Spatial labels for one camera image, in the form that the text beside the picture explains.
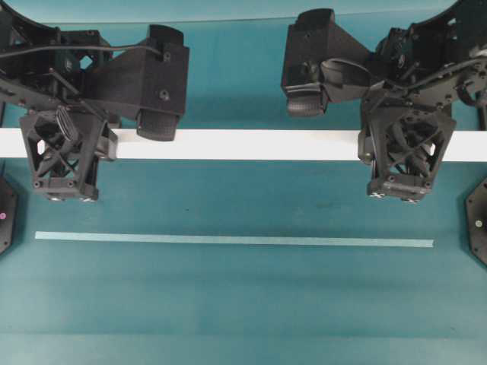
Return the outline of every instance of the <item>white bar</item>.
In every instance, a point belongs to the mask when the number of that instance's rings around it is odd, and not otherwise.
[[[176,140],[143,139],[115,129],[117,157],[147,160],[357,160],[358,131],[179,129]],[[20,129],[0,129],[0,158],[25,158]],[[487,162],[487,132],[454,133],[444,161]]]

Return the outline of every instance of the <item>black 3d-printed part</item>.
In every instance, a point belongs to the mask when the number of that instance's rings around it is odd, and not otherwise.
[[[174,140],[189,64],[180,31],[151,24],[138,44],[112,47],[97,30],[47,27],[0,0],[0,49],[0,106],[27,110],[32,183],[48,199],[97,200],[98,163],[116,158],[110,128],[120,117],[144,138]]]
[[[289,26],[282,90],[290,116],[361,99],[358,157],[371,165],[368,194],[416,203],[432,191],[461,100],[487,119],[487,5],[459,0],[432,19],[393,28],[374,52],[334,21],[332,9]]]
[[[487,179],[466,199],[470,249],[487,265]]]
[[[17,193],[0,176],[0,255],[12,244],[17,199]]]

